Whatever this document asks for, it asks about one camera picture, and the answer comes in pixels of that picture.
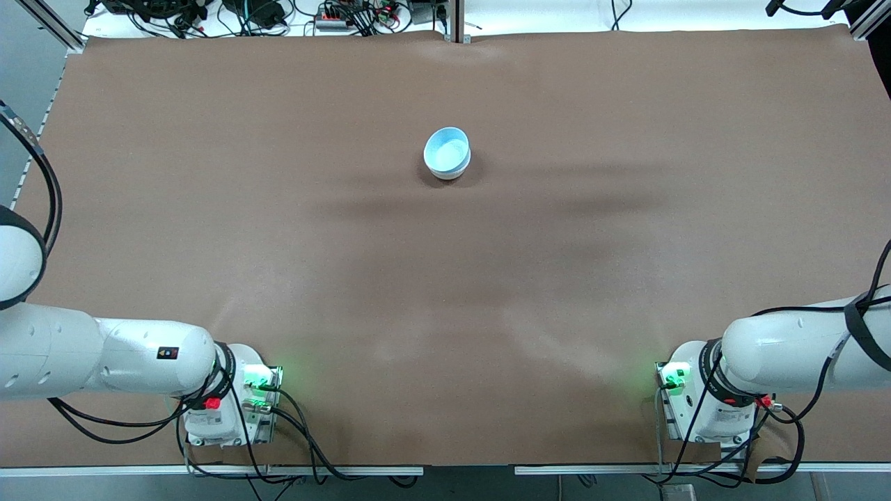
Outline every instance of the brown tabletop surface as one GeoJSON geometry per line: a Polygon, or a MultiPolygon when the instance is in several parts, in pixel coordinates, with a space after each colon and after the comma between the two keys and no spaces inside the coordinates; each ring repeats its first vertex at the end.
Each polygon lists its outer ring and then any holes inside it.
{"type": "MultiPolygon", "coordinates": [[[[889,131],[842,26],[93,39],[43,139],[65,212],[31,300],[249,344],[336,464],[653,462],[654,362],[868,287],[889,131]],[[421,156],[445,126],[473,155],[452,183],[421,156]]],[[[38,225],[44,192],[31,173],[38,225]]],[[[891,460],[889,397],[826,394],[805,459],[891,460]]],[[[105,446],[42,401],[0,423],[4,466],[182,463],[172,430],[105,446]]],[[[285,427],[258,453],[307,461],[285,427]]]]}

